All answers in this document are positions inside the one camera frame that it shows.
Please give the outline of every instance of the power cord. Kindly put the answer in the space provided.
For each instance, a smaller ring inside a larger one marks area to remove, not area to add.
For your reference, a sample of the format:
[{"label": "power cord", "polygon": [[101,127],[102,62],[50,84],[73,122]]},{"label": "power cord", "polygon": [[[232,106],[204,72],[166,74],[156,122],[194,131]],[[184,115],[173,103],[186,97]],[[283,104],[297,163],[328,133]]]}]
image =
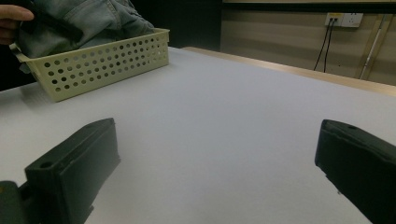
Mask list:
[{"label": "power cord", "polygon": [[326,71],[327,53],[329,52],[330,39],[332,37],[332,28],[334,27],[334,24],[335,24],[336,21],[337,21],[337,19],[333,19],[333,18],[330,18],[330,20],[329,20],[329,24],[328,24],[327,29],[326,29],[326,34],[324,36],[323,44],[322,44],[322,47],[320,49],[320,53],[319,53],[319,56],[318,56],[318,59],[317,59],[317,63],[315,64],[314,71],[317,70],[317,66],[318,66],[321,54],[323,52],[323,49],[324,49],[324,45],[326,44],[327,33],[329,33],[329,30],[330,30],[330,37],[329,37],[329,42],[328,42],[328,45],[327,45],[327,51],[326,51],[326,56],[325,56],[325,65],[324,65],[324,70]]}]

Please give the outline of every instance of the basket rim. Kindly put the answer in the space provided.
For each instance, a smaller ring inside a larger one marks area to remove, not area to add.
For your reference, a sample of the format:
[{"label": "basket rim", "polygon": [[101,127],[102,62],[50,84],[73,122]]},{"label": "basket rim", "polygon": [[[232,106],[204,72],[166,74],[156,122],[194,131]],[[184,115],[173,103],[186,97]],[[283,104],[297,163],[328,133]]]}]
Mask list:
[{"label": "basket rim", "polygon": [[129,42],[129,41],[131,41],[133,39],[138,39],[138,38],[142,38],[142,37],[150,37],[152,35],[158,35],[158,34],[163,34],[163,33],[169,33],[170,32],[170,30],[163,29],[163,28],[153,28],[153,30],[154,30],[154,33],[153,34],[149,34],[149,35],[136,36],[136,37],[132,37],[132,38],[128,38],[128,39],[122,39],[122,40],[111,42],[111,43],[106,43],[106,44],[102,44],[102,45],[96,45],[96,46],[88,47],[88,48],[85,48],[85,49],[75,49],[75,50],[70,50],[70,51],[63,52],[63,53],[58,53],[58,54],[51,54],[51,55],[44,56],[44,57],[39,57],[39,58],[29,58],[29,57],[27,57],[26,55],[24,55],[21,52],[21,50],[18,48],[18,46],[15,43],[10,45],[9,48],[12,50],[12,52],[15,54],[15,56],[20,60],[21,63],[27,63],[27,62],[47,60],[47,59],[55,58],[55,57],[67,56],[69,54],[75,54],[75,53],[78,53],[78,52],[91,51],[92,49],[98,49],[98,48],[102,48],[102,47],[112,47],[112,46],[118,45],[120,43]]}]

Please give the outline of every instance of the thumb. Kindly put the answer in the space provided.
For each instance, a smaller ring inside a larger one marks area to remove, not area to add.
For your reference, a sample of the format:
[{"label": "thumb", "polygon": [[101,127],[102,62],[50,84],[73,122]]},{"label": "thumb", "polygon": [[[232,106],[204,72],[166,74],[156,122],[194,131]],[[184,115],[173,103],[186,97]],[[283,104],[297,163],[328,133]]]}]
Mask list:
[{"label": "thumb", "polygon": [[0,5],[0,19],[12,19],[14,21],[31,21],[35,16],[24,7],[14,5]]}]

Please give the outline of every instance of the basket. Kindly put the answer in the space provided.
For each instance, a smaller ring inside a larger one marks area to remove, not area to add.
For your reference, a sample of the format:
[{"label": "basket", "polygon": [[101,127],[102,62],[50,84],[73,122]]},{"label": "basket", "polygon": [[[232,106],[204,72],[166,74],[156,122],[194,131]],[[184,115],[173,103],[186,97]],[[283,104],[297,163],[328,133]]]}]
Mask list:
[{"label": "basket", "polygon": [[169,30],[86,49],[30,59],[11,48],[26,63],[50,98],[59,102],[169,64]]}]

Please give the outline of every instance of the white table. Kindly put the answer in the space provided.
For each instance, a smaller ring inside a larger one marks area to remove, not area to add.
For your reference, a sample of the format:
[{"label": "white table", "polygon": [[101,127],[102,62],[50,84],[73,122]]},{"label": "white table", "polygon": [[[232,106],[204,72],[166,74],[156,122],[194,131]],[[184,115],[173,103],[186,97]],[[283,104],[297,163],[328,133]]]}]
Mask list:
[{"label": "white table", "polygon": [[184,49],[170,64],[53,103],[0,92],[0,180],[114,118],[121,164],[86,223],[369,223],[314,164],[335,119],[396,144],[396,98]]}]

